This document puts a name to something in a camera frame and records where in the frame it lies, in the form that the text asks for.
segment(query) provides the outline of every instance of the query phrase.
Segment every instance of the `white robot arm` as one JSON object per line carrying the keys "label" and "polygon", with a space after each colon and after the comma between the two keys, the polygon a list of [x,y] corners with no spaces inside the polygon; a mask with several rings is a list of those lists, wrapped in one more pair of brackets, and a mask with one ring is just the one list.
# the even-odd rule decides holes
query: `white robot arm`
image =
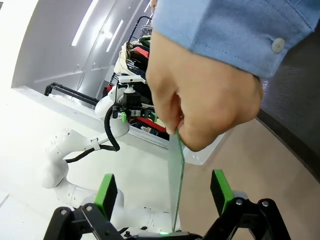
{"label": "white robot arm", "polygon": [[[119,82],[142,82],[140,76],[128,76],[119,78]],[[96,115],[103,119],[107,111],[114,103],[122,101],[125,92],[131,93],[132,87],[126,89],[113,86],[112,90],[96,106]],[[129,124],[120,118],[110,119],[110,129],[115,138],[119,138],[129,131]],[[92,203],[97,191],[75,185],[67,180],[69,171],[68,162],[77,161],[77,158],[65,160],[64,158],[72,153],[84,151],[78,158],[84,157],[94,150],[104,147],[103,143],[109,141],[106,133],[98,137],[86,137],[73,129],[64,129],[57,134],[48,148],[45,149],[47,161],[42,171],[42,186],[47,189],[54,189],[58,199],[72,207],[78,208],[86,203]],[[124,207],[124,194],[118,189],[111,223],[116,229],[136,228],[144,229],[152,233],[171,232],[171,215],[167,212],[154,212],[148,208],[127,209]]]}

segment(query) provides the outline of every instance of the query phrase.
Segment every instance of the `blue denim shirt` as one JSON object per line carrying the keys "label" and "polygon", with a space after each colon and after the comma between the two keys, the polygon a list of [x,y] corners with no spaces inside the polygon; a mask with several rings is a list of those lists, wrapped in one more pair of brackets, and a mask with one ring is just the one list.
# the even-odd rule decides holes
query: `blue denim shirt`
{"label": "blue denim shirt", "polygon": [[160,0],[153,27],[191,52],[270,78],[319,17],[320,0]]}

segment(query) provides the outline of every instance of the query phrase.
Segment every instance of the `fluorescent light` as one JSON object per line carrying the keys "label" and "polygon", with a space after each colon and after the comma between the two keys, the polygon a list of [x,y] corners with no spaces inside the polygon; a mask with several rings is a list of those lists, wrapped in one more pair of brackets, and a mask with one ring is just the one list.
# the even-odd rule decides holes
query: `fluorescent light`
{"label": "fluorescent light", "polygon": [[[150,17],[149,18],[152,18],[152,16],[153,16],[154,14],[153,13],[151,13],[151,15],[150,15]],[[150,19],[148,19],[148,21],[146,22],[146,25],[148,25],[148,23],[150,22]]]}
{"label": "fluorescent light", "polygon": [[150,3],[148,3],[148,5],[145,7],[144,12],[146,12],[148,10],[148,7],[150,6]]}
{"label": "fluorescent light", "polygon": [[75,47],[77,45],[77,43],[78,43],[78,41],[80,39],[80,36],[81,36],[82,32],[84,31],[85,26],[86,26],[86,24],[87,24],[87,22],[88,22],[88,20],[89,20],[89,18],[91,16],[92,12],[94,11],[97,3],[98,3],[98,0],[92,0],[88,10],[86,11],[86,13],[85,13],[85,15],[84,15],[84,17],[82,19],[82,22],[81,22],[81,24],[80,24],[80,26],[78,28],[78,31],[76,31],[76,34],[75,34],[74,39],[73,39],[73,41],[71,43],[71,46]]}
{"label": "fluorescent light", "polygon": [[111,45],[113,44],[113,42],[114,42],[114,40],[115,40],[115,38],[116,38],[116,36],[117,36],[120,28],[121,28],[121,25],[122,25],[123,23],[124,23],[124,21],[121,20],[120,23],[119,23],[119,25],[118,25],[118,27],[116,28],[116,30],[115,30],[115,32],[114,32],[114,34],[113,34],[113,37],[112,37],[112,39],[111,39],[111,41],[110,41],[110,43],[109,43],[108,48],[106,49],[106,52],[109,52],[109,50],[110,50],[110,48],[111,48]]}
{"label": "fluorescent light", "polygon": [[105,32],[104,35],[105,35],[105,38],[106,38],[106,39],[111,39],[111,38],[114,36],[114,35],[113,35],[111,32],[109,32],[109,31]]}

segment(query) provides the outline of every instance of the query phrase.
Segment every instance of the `gray wall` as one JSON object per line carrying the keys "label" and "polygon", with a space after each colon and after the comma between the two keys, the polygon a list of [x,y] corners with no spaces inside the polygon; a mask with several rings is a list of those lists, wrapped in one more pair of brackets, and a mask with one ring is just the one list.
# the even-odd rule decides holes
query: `gray wall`
{"label": "gray wall", "polygon": [[[78,44],[71,46],[91,2],[39,0],[21,45],[13,88],[26,85],[43,93],[48,84],[57,82],[96,97],[135,22],[151,12],[148,8],[144,13],[149,0],[99,0]],[[110,39],[101,34],[101,29],[107,23],[114,33],[121,20],[121,29],[106,52]]]}

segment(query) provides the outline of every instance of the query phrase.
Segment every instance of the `person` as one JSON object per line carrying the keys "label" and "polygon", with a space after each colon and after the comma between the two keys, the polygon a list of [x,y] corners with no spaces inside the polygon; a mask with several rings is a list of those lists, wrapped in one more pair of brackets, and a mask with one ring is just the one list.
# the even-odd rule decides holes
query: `person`
{"label": "person", "polygon": [[319,17],[319,0],[159,0],[146,79],[167,132],[199,151],[255,118],[260,78]]}

